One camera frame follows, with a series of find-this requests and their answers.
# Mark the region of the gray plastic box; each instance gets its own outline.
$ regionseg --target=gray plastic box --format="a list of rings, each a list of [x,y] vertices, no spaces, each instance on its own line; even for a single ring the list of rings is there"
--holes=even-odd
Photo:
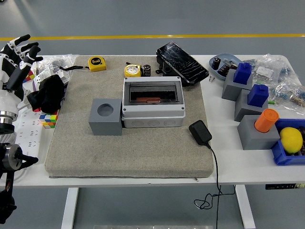
[[[249,90],[242,89],[236,103],[234,121],[240,122],[245,115],[260,115],[265,109],[268,108],[268,100],[266,100],[262,107],[248,105]]]
[[[278,131],[273,125],[267,133],[256,130],[254,123],[259,115],[245,115],[237,127],[240,141],[244,150],[271,149],[280,139]]]
[[[223,94],[221,96],[223,99],[236,101],[242,89],[251,90],[252,88],[252,74],[250,75],[247,84],[241,84],[233,82],[235,72],[236,70],[230,69],[227,74],[227,77],[224,82]]]
[[[93,135],[122,135],[121,99],[93,99],[89,125]]]

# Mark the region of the blue cube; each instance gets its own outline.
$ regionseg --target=blue cube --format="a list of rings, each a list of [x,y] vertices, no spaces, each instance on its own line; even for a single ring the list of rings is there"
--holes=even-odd
[[[248,105],[263,107],[263,104],[268,99],[269,92],[266,85],[254,84],[248,94]]]
[[[251,75],[251,65],[249,63],[239,63],[234,74],[233,82],[246,85]]]

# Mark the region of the black cable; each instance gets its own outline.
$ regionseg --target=black cable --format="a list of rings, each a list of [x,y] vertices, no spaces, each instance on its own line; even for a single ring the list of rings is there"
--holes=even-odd
[[[214,197],[217,197],[217,212],[216,212],[216,229],[218,229],[218,207],[219,207],[219,197],[220,196],[226,196],[226,195],[235,195],[235,187],[236,185],[234,185],[234,192],[233,193],[222,193],[221,191],[221,185],[219,185],[218,182],[218,163],[217,163],[217,159],[216,159],[216,155],[215,152],[213,151],[213,149],[211,148],[211,146],[207,143],[205,145],[206,147],[208,147],[211,152],[213,153],[214,159],[215,159],[215,165],[216,165],[216,185],[217,185],[217,189],[218,189],[218,194],[211,194],[208,193],[206,194],[204,200],[202,199],[195,199],[194,200],[194,204],[196,205],[196,207],[198,207],[200,210],[209,210],[213,207],[213,199]],[[208,198],[208,196],[211,196],[211,203],[209,203],[206,199]]]
[[[61,69],[61,70],[63,70],[63,71],[70,71],[70,70],[83,69],[83,68],[89,69],[89,67],[83,67],[83,66],[72,66],[72,67],[70,67],[70,68],[59,67],[59,69]]]
[[[218,229],[218,209],[219,209],[219,194],[220,194],[220,192],[218,192],[218,197],[217,197],[217,211],[216,211],[216,229]]]

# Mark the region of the orange cylinder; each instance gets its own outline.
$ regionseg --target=orange cylinder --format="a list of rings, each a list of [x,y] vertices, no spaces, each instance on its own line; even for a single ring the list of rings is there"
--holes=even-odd
[[[279,117],[280,116],[275,110],[265,109],[254,123],[254,127],[257,131],[266,133],[271,129]]]

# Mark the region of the yellow tape measure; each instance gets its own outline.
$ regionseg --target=yellow tape measure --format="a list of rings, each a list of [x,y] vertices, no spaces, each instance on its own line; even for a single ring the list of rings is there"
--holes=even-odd
[[[141,65],[128,64],[124,68],[125,77],[140,77],[141,76]]]
[[[105,59],[101,56],[93,56],[88,60],[90,72],[106,70]]]

